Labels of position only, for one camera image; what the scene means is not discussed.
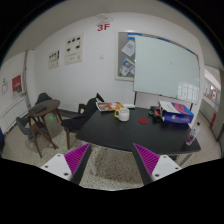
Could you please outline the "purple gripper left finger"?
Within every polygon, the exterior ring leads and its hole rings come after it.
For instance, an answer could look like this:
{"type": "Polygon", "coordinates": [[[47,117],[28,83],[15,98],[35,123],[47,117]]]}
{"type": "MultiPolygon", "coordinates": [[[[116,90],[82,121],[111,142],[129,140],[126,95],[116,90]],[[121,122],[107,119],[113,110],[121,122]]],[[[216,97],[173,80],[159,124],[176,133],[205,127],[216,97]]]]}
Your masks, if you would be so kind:
{"type": "Polygon", "coordinates": [[[56,154],[42,166],[42,169],[78,185],[91,151],[91,145],[87,143],[65,155],[56,154]]]}

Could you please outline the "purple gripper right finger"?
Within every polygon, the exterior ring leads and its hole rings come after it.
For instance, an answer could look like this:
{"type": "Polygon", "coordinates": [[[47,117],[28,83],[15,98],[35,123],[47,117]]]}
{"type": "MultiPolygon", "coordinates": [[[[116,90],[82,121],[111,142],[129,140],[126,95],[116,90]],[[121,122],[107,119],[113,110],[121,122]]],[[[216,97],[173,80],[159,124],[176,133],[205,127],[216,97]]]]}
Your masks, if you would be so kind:
{"type": "Polygon", "coordinates": [[[144,185],[181,170],[168,155],[158,155],[138,144],[134,145],[132,153],[144,185]]]}

